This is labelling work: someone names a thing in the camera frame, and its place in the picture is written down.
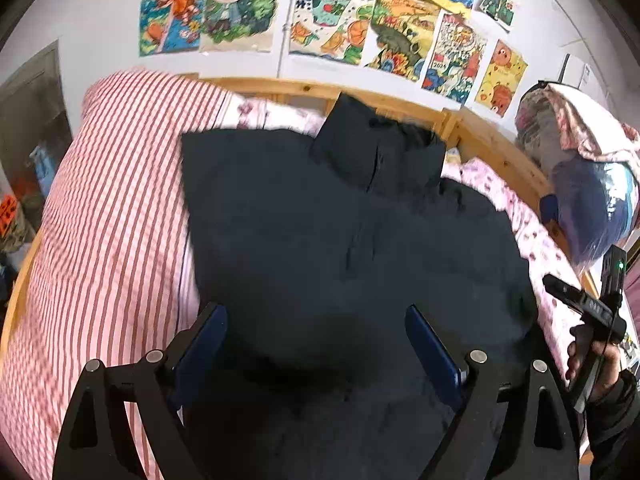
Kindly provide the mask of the right hand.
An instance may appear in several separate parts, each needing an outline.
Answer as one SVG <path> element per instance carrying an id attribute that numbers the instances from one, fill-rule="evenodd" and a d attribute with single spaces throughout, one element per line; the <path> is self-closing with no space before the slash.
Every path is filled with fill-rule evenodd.
<path id="1" fill-rule="evenodd" d="M 591 327 L 580 324 L 570 329 L 574 340 L 567 347 L 565 378 L 574 387 L 585 370 L 591 390 L 588 402 L 603 399 L 620 378 L 620 346 L 593 338 Z"/>

